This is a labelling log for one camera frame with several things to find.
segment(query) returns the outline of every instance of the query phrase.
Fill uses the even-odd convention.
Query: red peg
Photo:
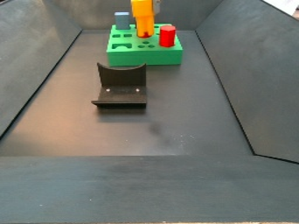
[[[174,40],[174,26],[162,25],[160,27],[160,41],[158,44],[162,47],[172,47]]]

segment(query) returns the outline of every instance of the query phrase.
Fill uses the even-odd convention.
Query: black bracket
[[[96,106],[145,107],[145,64],[114,69],[97,63],[97,72],[101,88],[97,100],[92,101]]]

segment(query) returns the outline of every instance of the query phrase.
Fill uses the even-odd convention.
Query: colorful block
[[[116,17],[116,29],[129,30],[129,13],[116,12],[114,17]]]
[[[129,30],[116,30],[112,25],[106,45],[108,63],[112,67],[146,65],[178,65],[182,61],[182,47],[177,36],[174,46],[158,46],[160,26],[153,26],[153,36],[138,38],[136,26],[130,24]]]

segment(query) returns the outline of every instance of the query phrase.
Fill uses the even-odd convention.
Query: green block
[[[180,65],[182,61],[182,47],[177,36],[174,46],[158,45],[160,26],[156,24],[154,35],[150,38],[136,36],[136,26],[129,25],[129,30],[116,30],[112,25],[106,44],[108,64],[112,67],[146,65]]]

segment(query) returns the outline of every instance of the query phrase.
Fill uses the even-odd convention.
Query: hole
[[[113,44],[112,45],[112,49],[117,49],[120,46],[125,47],[125,48],[132,48],[132,44]]]

